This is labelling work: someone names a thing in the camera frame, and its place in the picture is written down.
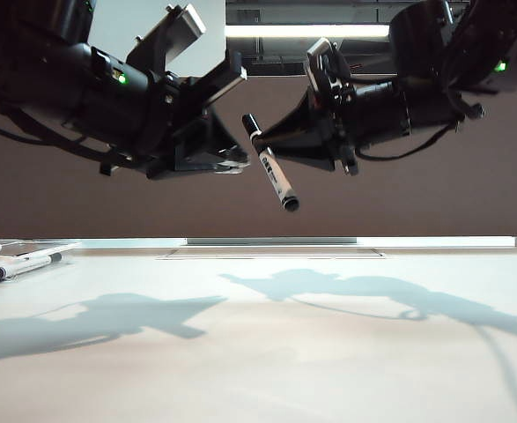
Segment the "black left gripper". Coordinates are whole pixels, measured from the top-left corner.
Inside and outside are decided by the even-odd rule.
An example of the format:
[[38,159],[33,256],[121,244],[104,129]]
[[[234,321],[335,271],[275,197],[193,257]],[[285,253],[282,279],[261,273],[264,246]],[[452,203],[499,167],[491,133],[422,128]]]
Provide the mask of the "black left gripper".
[[95,47],[85,47],[82,57],[80,131],[107,149],[81,146],[80,154],[98,162],[102,174],[124,167],[159,180],[190,173],[239,174],[250,164],[212,107],[245,79],[240,54],[227,54],[201,78],[158,74]]

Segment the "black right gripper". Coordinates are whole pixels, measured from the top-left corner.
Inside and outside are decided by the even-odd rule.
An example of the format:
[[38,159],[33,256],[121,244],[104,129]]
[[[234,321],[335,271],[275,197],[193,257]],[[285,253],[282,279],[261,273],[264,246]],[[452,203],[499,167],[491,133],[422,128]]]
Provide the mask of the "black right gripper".
[[307,89],[296,108],[257,137],[257,148],[280,148],[282,159],[326,171],[340,162],[346,174],[356,175],[362,147],[408,134],[410,118],[397,84],[322,83],[317,99]]

